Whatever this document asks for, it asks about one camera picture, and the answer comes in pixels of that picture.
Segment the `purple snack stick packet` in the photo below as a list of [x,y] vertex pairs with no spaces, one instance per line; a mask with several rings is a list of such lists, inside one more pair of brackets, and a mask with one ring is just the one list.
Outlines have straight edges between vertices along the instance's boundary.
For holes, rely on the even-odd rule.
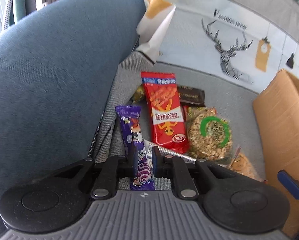
[[115,111],[120,121],[125,152],[133,167],[130,189],[132,191],[154,191],[154,180],[147,161],[140,126],[141,107],[137,105],[120,105],[115,107]]

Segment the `clear bag of crackers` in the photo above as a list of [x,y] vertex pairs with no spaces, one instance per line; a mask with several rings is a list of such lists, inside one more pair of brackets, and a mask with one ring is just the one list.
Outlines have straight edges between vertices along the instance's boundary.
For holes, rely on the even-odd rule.
[[262,182],[262,179],[256,172],[254,166],[246,157],[246,155],[241,151],[241,146],[239,146],[231,159],[231,162],[226,167],[229,170],[237,172],[238,174],[247,176],[251,179]]

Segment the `black chocolate bar packet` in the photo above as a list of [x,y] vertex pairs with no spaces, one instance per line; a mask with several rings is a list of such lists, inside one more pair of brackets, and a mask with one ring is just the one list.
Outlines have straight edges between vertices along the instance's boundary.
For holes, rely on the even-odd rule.
[[192,88],[188,86],[177,86],[179,99],[182,104],[205,107],[205,91],[199,88]]

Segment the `yellow snack bar packet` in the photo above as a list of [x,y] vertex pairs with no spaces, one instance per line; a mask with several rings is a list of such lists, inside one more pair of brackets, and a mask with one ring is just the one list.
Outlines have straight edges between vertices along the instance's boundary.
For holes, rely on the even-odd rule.
[[140,85],[135,93],[132,95],[132,97],[130,98],[130,102],[131,103],[137,103],[137,102],[140,102],[142,100],[144,100],[146,97],[145,95],[145,89],[143,87],[143,85]]

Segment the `silver wrapper packet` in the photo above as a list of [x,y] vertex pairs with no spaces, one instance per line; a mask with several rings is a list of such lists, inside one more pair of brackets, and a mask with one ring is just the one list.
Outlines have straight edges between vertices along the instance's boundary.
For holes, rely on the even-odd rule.
[[162,146],[159,146],[151,141],[148,141],[148,140],[144,140],[144,145],[145,145],[145,150],[146,150],[146,155],[152,159],[152,149],[153,147],[157,147],[160,154],[162,156],[166,156],[166,155],[171,155],[171,156],[174,156],[174,157],[180,157],[182,158],[186,163],[192,163],[194,164],[196,162],[196,159],[195,158],[192,158],[188,155],[184,155],[184,154],[180,154],[180,153],[177,153],[177,152],[174,152],[173,150],[170,150],[170,149],[167,149],[167,148],[164,148]]

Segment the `red peanut snack packet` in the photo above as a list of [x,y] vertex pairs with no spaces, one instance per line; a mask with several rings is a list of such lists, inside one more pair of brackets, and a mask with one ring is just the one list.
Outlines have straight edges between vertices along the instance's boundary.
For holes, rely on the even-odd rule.
[[185,154],[189,143],[175,75],[142,72],[141,79],[152,124],[152,142]]

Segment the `green label peanut bag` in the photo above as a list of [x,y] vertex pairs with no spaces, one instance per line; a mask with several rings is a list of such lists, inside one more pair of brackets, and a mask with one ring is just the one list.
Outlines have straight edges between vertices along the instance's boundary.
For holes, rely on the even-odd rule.
[[187,107],[189,155],[196,159],[226,161],[232,155],[232,130],[215,108]]

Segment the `cardboard box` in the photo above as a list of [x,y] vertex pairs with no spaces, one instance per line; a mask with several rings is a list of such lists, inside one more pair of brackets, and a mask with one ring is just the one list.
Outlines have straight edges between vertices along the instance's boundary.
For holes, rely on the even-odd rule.
[[294,237],[299,233],[299,200],[278,181],[277,174],[285,170],[299,181],[299,79],[286,70],[279,71],[252,105],[268,183],[283,192],[290,203],[283,231]]

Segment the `grey sofa seat cushion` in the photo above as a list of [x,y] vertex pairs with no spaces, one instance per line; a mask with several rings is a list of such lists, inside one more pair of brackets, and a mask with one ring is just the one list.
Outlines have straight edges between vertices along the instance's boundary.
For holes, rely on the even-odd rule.
[[265,164],[258,125],[252,103],[257,94],[224,79],[197,70],[158,62],[152,64],[141,53],[131,53],[118,65],[94,147],[96,162],[124,154],[124,145],[115,107],[125,105],[141,85],[141,71],[174,73],[177,84],[200,88],[205,105],[228,120],[233,147],[240,147],[252,163],[259,180],[265,180]]

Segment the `deer print sofa cover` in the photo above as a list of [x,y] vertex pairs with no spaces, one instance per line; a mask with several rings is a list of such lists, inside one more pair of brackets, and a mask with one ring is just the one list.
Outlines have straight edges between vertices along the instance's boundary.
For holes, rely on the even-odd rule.
[[260,93],[280,70],[299,79],[299,40],[230,0],[146,0],[172,18],[161,62],[207,73]]

